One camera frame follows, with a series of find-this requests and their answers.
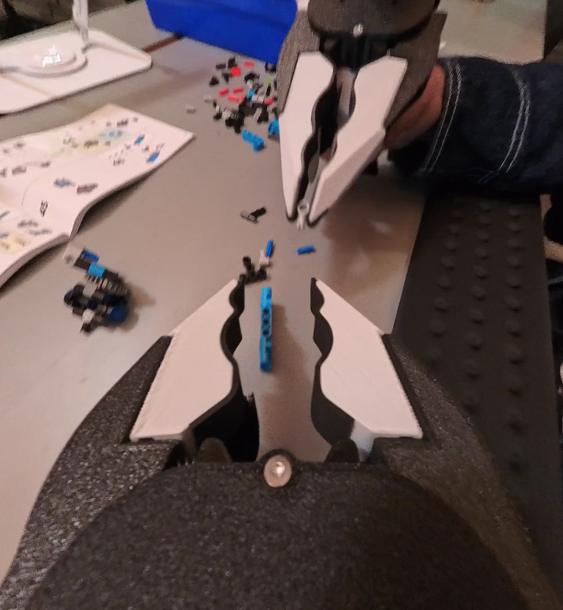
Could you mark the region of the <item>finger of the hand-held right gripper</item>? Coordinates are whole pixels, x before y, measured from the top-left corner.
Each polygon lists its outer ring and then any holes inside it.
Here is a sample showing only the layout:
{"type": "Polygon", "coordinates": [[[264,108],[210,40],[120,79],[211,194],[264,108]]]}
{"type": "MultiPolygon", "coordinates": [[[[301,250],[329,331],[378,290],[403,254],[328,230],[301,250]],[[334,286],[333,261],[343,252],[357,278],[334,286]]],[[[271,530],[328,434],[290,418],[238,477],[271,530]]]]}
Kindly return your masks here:
{"type": "Polygon", "coordinates": [[[319,173],[308,223],[314,225],[381,150],[392,103],[405,77],[406,59],[385,56],[363,66],[354,80],[354,111],[336,135],[335,151],[319,173]]]}
{"type": "Polygon", "coordinates": [[[321,52],[300,53],[279,116],[282,186],[289,220],[300,217],[301,204],[311,206],[334,77],[333,64],[321,52]]]}

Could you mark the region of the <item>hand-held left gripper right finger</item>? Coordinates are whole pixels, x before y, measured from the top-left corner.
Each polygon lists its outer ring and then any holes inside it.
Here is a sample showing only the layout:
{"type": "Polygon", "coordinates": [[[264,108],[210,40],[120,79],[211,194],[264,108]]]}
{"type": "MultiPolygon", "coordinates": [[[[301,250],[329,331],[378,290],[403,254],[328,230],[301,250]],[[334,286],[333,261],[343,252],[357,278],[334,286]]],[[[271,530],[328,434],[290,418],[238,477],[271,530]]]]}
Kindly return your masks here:
{"type": "Polygon", "coordinates": [[[360,458],[379,438],[423,440],[415,394],[390,336],[317,278],[310,309],[319,351],[311,421],[319,435],[330,446],[352,441],[360,458]]]}

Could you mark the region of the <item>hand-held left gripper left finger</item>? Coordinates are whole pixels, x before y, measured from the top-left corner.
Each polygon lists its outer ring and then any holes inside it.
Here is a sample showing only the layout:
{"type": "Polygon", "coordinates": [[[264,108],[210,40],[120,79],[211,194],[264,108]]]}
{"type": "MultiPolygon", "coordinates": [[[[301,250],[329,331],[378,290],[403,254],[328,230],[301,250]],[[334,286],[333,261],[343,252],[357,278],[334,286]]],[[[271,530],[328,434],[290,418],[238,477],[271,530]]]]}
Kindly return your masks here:
{"type": "Polygon", "coordinates": [[[253,394],[245,394],[234,352],[241,343],[245,282],[232,279],[183,320],[166,349],[129,433],[131,442],[179,440],[196,450],[220,440],[232,461],[259,454],[253,394]]]}

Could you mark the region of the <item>blue beam brick assembly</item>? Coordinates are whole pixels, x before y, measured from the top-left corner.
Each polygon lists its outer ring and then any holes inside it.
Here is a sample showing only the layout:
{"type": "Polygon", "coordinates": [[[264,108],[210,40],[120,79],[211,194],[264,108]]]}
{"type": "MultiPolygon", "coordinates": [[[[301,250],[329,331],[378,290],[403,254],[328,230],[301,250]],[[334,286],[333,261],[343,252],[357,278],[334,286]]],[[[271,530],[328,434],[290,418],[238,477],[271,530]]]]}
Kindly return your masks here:
{"type": "Polygon", "coordinates": [[[272,365],[272,289],[269,286],[263,287],[261,291],[258,355],[260,370],[270,372],[272,365]]]}

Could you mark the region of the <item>grey desk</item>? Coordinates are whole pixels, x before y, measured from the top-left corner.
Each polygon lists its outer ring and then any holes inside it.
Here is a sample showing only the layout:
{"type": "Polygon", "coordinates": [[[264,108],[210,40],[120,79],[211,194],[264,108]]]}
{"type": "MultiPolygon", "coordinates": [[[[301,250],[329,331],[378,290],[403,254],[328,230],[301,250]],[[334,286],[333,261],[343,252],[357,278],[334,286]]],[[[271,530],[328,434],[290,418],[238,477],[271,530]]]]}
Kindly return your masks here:
{"type": "MultiPolygon", "coordinates": [[[[147,72],[64,101],[0,118],[0,142],[72,123],[102,107],[126,109],[189,131],[181,118],[186,70],[228,52],[156,31],[144,4],[92,17],[92,24],[153,50],[147,72]]],[[[82,275],[63,248],[48,251],[0,290],[0,582],[52,465],[87,413],[162,335],[171,331],[274,240],[273,368],[258,366],[259,286],[246,288],[242,342],[235,353],[242,388],[254,393],[260,450],[285,448],[321,461],[329,445],[310,419],[313,344],[310,279],[322,279],[382,331],[396,317],[424,196],[390,166],[363,176],[314,228],[286,219],[278,145],[253,150],[235,135],[202,132],[148,179],[97,204],[77,235],[135,295],[127,325],[91,335],[63,304],[82,275]],[[257,223],[240,211],[266,207],[257,223]],[[298,255],[297,248],[315,252],[298,255]]]]}

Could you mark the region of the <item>person's right hand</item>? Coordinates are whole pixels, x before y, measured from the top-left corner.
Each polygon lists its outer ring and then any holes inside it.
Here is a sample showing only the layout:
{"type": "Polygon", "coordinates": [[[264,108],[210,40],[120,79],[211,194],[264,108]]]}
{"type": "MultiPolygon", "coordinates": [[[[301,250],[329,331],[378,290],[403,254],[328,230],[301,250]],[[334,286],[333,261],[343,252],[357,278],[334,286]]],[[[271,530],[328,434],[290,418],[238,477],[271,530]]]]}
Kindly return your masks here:
{"type": "Polygon", "coordinates": [[[402,149],[422,137],[437,122],[443,111],[445,69],[436,64],[425,88],[386,130],[384,149],[402,149]]]}

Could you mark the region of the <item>pile of small brick parts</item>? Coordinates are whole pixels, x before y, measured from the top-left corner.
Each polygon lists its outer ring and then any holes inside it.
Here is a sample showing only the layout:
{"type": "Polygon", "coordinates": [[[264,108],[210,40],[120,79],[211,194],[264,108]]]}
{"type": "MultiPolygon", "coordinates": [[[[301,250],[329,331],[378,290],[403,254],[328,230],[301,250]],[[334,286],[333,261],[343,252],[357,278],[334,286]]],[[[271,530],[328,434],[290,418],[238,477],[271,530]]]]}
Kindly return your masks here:
{"type": "Polygon", "coordinates": [[[235,52],[192,62],[181,118],[195,135],[235,135],[255,150],[280,142],[276,67],[235,52]]]}

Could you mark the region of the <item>small black blue gear assembly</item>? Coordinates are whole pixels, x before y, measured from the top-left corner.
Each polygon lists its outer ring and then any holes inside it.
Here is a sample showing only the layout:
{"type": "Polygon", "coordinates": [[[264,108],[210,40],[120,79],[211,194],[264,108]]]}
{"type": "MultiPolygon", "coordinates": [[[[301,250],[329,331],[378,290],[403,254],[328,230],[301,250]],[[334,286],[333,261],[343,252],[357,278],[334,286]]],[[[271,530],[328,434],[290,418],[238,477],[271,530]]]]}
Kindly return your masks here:
{"type": "Polygon", "coordinates": [[[63,297],[72,314],[81,319],[83,334],[99,327],[118,327],[124,324],[130,309],[131,291],[116,271],[100,263],[94,252],[68,245],[64,262],[84,272],[84,283],[74,285],[63,297]]]}

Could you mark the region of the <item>blue plastic bin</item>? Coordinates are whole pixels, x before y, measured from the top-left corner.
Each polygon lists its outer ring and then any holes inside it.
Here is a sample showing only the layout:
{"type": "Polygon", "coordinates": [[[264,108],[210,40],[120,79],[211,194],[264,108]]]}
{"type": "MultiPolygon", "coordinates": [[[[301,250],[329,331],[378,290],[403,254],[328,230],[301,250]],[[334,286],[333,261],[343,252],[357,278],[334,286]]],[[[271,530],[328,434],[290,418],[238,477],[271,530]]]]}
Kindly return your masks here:
{"type": "Polygon", "coordinates": [[[297,13],[296,1],[146,1],[155,27],[275,62],[297,13]]]}

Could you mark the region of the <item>white folding stand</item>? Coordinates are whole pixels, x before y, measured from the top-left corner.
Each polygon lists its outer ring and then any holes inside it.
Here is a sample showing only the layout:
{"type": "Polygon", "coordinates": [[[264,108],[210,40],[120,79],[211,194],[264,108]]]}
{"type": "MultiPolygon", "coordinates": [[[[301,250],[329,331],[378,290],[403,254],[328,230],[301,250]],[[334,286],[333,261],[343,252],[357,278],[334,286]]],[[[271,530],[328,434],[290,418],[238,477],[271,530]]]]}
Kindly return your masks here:
{"type": "Polygon", "coordinates": [[[149,54],[89,28],[87,1],[72,28],[0,44],[0,115],[18,113],[146,71],[149,54]]]}

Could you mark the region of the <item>instruction booklet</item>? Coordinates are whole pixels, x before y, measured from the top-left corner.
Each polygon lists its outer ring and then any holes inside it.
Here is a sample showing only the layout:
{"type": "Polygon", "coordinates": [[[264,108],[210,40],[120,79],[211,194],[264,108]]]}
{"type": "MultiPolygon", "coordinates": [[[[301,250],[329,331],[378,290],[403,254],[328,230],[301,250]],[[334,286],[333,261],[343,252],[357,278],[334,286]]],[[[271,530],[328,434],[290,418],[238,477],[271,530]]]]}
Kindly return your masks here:
{"type": "Polygon", "coordinates": [[[193,139],[107,104],[74,123],[0,142],[0,289],[32,258],[72,240],[92,206],[193,139]]]}

